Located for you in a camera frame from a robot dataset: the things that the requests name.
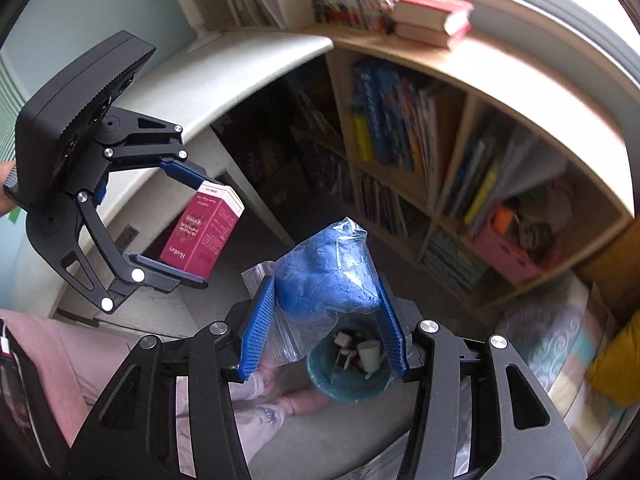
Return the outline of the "magenta small carton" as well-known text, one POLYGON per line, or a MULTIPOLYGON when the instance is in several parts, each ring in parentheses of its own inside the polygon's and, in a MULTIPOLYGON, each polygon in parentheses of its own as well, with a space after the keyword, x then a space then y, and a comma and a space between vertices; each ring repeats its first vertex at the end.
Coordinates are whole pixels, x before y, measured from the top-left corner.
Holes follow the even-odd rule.
POLYGON ((231 186, 203 182, 172 230, 160 261, 207 280, 243 211, 231 186))

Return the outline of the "white paper cup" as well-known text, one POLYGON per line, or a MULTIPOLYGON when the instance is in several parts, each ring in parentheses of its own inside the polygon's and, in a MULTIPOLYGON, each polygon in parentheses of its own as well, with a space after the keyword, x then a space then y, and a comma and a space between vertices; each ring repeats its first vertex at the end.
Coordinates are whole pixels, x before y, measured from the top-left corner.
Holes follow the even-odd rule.
POLYGON ((378 340, 370 339, 360 342, 357 344, 357 352, 366 374, 374 374, 380 369, 383 352, 378 340))

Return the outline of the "blue stuff plastic bag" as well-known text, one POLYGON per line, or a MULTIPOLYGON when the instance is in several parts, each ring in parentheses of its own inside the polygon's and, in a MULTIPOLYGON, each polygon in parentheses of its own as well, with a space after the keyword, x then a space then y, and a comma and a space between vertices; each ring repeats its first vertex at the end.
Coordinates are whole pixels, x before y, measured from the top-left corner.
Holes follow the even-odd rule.
POLYGON ((380 280, 367 240, 367 230, 345 218, 278 260, 242 272, 250 296, 267 276, 274 281, 276 310, 262 352, 268 362, 282 366, 300 361, 344 315, 380 310, 380 280))

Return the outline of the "teal lined trash bin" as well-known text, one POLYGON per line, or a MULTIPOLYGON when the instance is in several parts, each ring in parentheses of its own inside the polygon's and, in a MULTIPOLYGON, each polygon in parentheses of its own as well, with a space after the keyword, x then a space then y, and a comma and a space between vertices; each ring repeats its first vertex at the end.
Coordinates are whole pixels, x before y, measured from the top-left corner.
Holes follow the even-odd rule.
POLYGON ((375 317, 349 314, 306 357, 311 383, 330 399, 358 403, 377 398, 394 380, 375 317), (378 354, 378 368, 368 370, 359 348, 378 354))

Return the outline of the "pink pyjama legs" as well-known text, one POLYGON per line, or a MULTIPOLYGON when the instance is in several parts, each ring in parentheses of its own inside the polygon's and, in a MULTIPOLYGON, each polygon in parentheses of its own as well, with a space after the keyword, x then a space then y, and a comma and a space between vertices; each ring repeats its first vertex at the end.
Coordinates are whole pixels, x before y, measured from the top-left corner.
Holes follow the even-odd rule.
POLYGON ((1 315, 6 479, 245 479, 274 434, 236 400, 267 375, 237 304, 222 330, 135 344, 15 311, 1 315))

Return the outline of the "yellow pillow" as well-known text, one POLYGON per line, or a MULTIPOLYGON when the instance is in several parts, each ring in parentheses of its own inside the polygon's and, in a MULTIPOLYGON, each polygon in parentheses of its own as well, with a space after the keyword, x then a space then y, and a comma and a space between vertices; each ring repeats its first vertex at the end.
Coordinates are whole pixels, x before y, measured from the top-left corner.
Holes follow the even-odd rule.
POLYGON ((640 398, 639 326, 640 312, 636 311, 586 373, 593 389, 622 408, 629 408, 640 398))

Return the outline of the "left pink slipper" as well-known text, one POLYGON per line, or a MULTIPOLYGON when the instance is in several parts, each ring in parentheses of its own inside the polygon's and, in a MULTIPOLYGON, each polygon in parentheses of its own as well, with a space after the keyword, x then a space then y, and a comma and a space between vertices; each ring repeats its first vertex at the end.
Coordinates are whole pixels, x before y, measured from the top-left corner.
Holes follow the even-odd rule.
POLYGON ((242 384, 232 382, 229 391, 232 401, 251 401, 269 396, 278 377, 278 370, 261 365, 242 384))

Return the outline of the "pink slipper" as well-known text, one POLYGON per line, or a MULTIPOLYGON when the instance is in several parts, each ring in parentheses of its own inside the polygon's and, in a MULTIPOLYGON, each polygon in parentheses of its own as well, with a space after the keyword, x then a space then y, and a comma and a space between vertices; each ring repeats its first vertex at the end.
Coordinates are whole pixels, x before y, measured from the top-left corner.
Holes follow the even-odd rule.
POLYGON ((324 408, 330 398, 315 388, 300 388, 281 396, 276 404, 286 416, 306 415, 324 408))
POLYGON ((251 401, 269 396, 278 377, 278 370, 261 365, 242 384, 232 382, 229 391, 232 401, 251 401))

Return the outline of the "right pink slipper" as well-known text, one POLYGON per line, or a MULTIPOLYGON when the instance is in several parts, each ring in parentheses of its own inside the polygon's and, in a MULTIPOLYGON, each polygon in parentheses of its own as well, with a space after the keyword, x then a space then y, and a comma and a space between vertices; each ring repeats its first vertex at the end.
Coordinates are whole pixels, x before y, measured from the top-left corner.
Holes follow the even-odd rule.
POLYGON ((315 388, 300 388, 281 396, 276 404, 286 416, 306 415, 324 408, 330 398, 315 388))

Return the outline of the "pink plastic basket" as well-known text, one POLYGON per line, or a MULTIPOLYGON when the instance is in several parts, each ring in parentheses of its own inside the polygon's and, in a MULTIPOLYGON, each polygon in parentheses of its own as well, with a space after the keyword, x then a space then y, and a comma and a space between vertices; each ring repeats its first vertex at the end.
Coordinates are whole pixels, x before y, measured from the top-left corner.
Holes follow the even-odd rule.
POLYGON ((538 278, 541 268, 518 246, 497 232, 490 222, 474 238, 474 252, 513 285, 538 278))

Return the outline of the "wooden bookshelf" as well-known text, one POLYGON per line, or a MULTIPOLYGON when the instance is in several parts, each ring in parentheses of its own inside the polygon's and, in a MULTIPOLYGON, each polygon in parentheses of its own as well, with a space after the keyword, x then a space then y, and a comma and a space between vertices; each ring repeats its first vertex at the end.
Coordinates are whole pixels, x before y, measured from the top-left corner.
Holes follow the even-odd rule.
MULTIPOLYGON (((239 21, 234 0, 178 0, 202 35, 239 21)), ((326 54, 334 102, 349 169, 370 177, 421 211, 428 226, 414 242, 386 235, 385 241, 437 278, 465 310, 482 322, 500 304, 556 278, 619 236, 634 218, 631 172, 620 128, 582 90, 555 70, 495 38, 474 32, 452 51, 340 24, 319 25, 310 0, 258 0, 276 25, 329 40, 326 54), (434 182, 405 169, 367 162, 358 153, 349 102, 356 89, 352 68, 359 61, 392 62, 434 77, 442 93, 433 100, 431 125, 442 132, 436 157, 445 164, 434 182), (535 144, 568 167, 572 216, 542 263, 538 278, 513 285, 473 250, 475 236, 444 215, 472 134, 491 113, 526 128, 535 144)))

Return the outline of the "red hardcover books stack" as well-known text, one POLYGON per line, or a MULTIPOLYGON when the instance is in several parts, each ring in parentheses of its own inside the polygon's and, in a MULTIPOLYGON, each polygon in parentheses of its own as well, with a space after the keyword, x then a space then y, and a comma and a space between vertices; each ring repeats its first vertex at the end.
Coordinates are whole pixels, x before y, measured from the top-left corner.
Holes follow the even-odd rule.
POLYGON ((399 0, 392 18, 398 37, 451 50, 472 29, 466 0, 399 0))

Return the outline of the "green striped wall poster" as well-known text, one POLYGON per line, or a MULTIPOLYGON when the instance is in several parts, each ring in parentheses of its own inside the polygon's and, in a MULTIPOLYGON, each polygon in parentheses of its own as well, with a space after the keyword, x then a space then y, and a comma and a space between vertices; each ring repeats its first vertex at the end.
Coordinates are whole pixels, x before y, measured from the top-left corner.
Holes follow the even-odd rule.
POLYGON ((15 158, 15 122, 25 104, 25 90, 8 57, 1 55, 1 161, 15 158))

